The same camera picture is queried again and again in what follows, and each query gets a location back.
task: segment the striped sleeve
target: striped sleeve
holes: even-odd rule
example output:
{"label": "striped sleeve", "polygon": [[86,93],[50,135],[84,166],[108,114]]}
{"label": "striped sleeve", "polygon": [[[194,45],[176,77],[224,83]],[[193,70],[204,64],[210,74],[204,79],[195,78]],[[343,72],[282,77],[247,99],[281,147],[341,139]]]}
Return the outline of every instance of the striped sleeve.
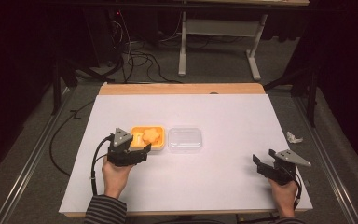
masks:
{"label": "striped sleeve", "polygon": [[305,224],[305,222],[296,217],[283,217],[270,224]]}
{"label": "striped sleeve", "polygon": [[84,223],[123,224],[127,205],[106,195],[93,196],[86,212]]}

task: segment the transparent lid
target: transparent lid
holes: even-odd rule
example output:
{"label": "transparent lid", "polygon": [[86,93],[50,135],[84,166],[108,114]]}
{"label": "transparent lid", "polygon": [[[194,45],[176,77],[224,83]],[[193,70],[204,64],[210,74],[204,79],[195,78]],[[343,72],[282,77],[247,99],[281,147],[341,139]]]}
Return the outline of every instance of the transparent lid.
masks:
{"label": "transparent lid", "polygon": [[168,133],[168,147],[173,152],[197,152],[202,147],[198,128],[172,128]]}

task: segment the white tabletop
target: white tabletop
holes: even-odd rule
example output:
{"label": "white tabletop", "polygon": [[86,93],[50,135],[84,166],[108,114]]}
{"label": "white tabletop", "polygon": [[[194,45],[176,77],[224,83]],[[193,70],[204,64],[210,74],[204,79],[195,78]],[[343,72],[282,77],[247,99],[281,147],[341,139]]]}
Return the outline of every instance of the white tabletop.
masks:
{"label": "white tabletop", "polygon": [[[239,213],[274,210],[267,179],[252,162],[273,161],[269,149],[289,146],[266,94],[99,95],[78,150],[61,213],[84,214],[92,197],[90,167],[98,144],[119,127],[197,127],[203,146],[195,154],[166,147],[135,166],[120,200],[129,215]],[[105,143],[100,155],[106,153]],[[102,161],[95,167],[103,193]],[[303,189],[297,209],[312,208]]]}

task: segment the table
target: table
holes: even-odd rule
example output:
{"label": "table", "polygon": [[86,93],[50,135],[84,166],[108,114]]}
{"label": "table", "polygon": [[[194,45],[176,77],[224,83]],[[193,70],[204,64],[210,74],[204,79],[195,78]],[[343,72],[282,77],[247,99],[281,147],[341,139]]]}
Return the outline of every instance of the table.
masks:
{"label": "table", "polygon": [[[151,151],[131,171],[120,200],[128,216],[238,214],[275,210],[268,181],[256,172],[255,154],[272,161],[270,148],[289,148],[261,85],[103,85],[92,109],[60,212],[83,217],[90,202],[90,164],[97,145],[116,127],[192,125],[203,146],[194,154]],[[107,145],[103,145],[103,155]],[[101,163],[97,189],[103,192]],[[304,189],[298,210],[312,208]]]}
{"label": "table", "polygon": [[[262,4],[278,6],[307,6],[308,0],[286,0],[286,1],[257,1],[257,0],[188,0],[195,3],[224,3],[224,4]],[[188,19],[187,13],[182,13],[182,42],[179,54],[179,76],[186,75],[186,36],[194,35],[229,35],[246,36],[253,38],[251,49],[246,50],[246,58],[251,68],[252,76],[255,81],[261,79],[260,73],[255,62],[255,52],[263,34],[264,26],[267,20],[267,14],[260,17],[260,21],[217,21]]]}

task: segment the hand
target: hand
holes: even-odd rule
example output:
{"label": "hand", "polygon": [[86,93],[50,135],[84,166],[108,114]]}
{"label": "hand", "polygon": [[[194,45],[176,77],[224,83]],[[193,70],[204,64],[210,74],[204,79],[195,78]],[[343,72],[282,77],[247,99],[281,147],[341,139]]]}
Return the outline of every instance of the hand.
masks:
{"label": "hand", "polygon": [[294,217],[294,202],[297,193],[295,181],[292,180],[283,186],[271,179],[268,182],[272,186],[272,198],[277,206],[280,217]]}
{"label": "hand", "polygon": [[104,194],[106,196],[116,198],[121,194],[121,191],[126,187],[129,173],[134,165],[117,167],[103,157],[103,181]]}

